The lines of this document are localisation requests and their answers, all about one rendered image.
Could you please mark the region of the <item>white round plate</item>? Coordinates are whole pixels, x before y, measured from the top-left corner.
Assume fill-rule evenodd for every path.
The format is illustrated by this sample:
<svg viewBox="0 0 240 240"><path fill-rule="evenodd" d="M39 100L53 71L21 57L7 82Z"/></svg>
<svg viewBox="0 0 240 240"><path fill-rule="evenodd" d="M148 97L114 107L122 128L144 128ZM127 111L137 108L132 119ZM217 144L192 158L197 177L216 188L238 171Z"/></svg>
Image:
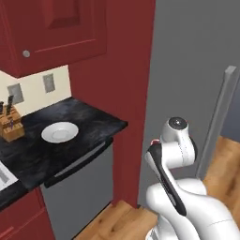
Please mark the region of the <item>white round plate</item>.
<svg viewBox="0 0 240 240"><path fill-rule="evenodd" d="M41 138L48 143L65 143L74 139L79 128L70 122L57 122L45 127Z"/></svg>

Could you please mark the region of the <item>red base cupboard door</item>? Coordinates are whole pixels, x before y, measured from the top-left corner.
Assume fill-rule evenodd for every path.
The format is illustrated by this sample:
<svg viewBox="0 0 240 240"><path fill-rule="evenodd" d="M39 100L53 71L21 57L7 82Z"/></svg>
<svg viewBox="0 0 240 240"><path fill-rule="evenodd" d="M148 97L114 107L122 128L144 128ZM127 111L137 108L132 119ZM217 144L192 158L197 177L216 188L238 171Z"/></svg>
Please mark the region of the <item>red base cupboard door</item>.
<svg viewBox="0 0 240 240"><path fill-rule="evenodd" d="M39 187L0 210L0 240L55 240Z"/></svg>

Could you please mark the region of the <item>red tall cabinet panel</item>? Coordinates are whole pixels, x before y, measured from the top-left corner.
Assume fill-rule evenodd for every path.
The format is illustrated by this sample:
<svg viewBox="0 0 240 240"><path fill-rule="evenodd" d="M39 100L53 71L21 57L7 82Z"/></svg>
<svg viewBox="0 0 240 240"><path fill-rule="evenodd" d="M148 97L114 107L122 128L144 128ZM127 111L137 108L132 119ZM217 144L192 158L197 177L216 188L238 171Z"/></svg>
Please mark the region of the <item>red tall cabinet panel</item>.
<svg viewBox="0 0 240 240"><path fill-rule="evenodd" d="M71 93L128 122L113 141L113 202L138 201L156 0L107 0L107 52L68 66Z"/></svg>

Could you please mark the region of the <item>white sink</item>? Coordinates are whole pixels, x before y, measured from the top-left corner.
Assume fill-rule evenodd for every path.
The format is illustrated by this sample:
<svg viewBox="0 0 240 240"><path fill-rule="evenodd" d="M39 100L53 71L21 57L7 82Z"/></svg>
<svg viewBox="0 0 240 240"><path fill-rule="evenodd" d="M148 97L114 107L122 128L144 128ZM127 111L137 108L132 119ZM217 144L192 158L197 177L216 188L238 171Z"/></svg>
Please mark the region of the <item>white sink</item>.
<svg viewBox="0 0 240 240"><path fill-rule="evenodd" d="M0 161L0 191L18 181L18 178Z"/></svg>

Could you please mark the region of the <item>red wall cupboard door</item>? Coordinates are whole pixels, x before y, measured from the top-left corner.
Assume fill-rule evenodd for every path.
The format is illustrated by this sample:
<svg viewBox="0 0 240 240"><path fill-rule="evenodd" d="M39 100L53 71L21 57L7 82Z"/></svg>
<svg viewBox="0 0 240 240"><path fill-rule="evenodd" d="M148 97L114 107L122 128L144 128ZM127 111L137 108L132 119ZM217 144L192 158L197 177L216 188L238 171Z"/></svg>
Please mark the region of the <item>red wall cupboard door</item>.
<svg viewBox="0 0 240 240"><path fill-rule="evenodd" d="M106 10L106 0L0 0L0 70L20 78L104 54Z"/></svg>

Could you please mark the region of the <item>wooden knife block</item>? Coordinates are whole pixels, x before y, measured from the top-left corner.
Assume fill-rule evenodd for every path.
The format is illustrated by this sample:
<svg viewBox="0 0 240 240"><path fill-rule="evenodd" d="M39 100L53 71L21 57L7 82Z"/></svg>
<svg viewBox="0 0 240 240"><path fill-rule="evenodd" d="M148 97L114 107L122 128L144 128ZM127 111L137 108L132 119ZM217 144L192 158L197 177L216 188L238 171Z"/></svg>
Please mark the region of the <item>wooden knife block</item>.
<svg viewBox="0 0 240 240"><path fill-rule="evenodd" d="M8 143L24 136L22 117L13 106L14 96L7 98L7 104L0 101L0 137Z"/></svg>

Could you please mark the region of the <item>grey fridge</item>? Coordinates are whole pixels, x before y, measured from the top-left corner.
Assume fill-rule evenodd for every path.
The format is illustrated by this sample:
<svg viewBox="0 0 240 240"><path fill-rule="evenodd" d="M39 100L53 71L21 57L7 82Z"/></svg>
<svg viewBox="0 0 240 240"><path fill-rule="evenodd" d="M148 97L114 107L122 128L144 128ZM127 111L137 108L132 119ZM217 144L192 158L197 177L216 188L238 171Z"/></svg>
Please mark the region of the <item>grey fridge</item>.
<svg viewBox="0 0 240 240"><path fill-rule="evenodd" d="M172 171L194 176L204 159L217 112L224 71L240 63L240 0L135 0L154 13L141 147L146 150L165 121L181 116L198 147L195 163Z"/></svg>

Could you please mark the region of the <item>grey wall socket plate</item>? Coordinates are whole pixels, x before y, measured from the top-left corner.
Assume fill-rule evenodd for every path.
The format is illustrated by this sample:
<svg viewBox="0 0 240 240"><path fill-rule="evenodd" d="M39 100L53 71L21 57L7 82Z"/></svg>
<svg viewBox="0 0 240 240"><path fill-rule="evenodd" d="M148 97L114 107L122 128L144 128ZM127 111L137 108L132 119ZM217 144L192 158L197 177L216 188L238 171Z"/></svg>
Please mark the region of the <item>grey wall socket plate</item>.
<svg viewBox="0 0 240 240"><path fill-rule="evenodd" d="M53 74L43 76L45 92L50 93L55 90Z"/></svg>
<svg viewBox="0 0 240 240"><path fill-rule="evenodd" d="M13 96L13 103L18 104L23 102L23 92L21 89L21 85L19 83L10 85L7 88L9 94Z"/></svg>

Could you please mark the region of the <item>grey dishwasher door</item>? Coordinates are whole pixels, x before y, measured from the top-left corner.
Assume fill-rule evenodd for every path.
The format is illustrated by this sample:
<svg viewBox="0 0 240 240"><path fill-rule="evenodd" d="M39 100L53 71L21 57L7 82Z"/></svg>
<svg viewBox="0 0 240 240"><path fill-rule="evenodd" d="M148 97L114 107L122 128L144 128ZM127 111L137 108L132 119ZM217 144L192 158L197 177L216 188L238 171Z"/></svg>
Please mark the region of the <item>grey dishwasher door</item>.
<svg viewBox="0 0 240 240"><path fill-rule="evenodd" d="M55 240L72 240L113 199L113 148L41 192Z"/></svg>

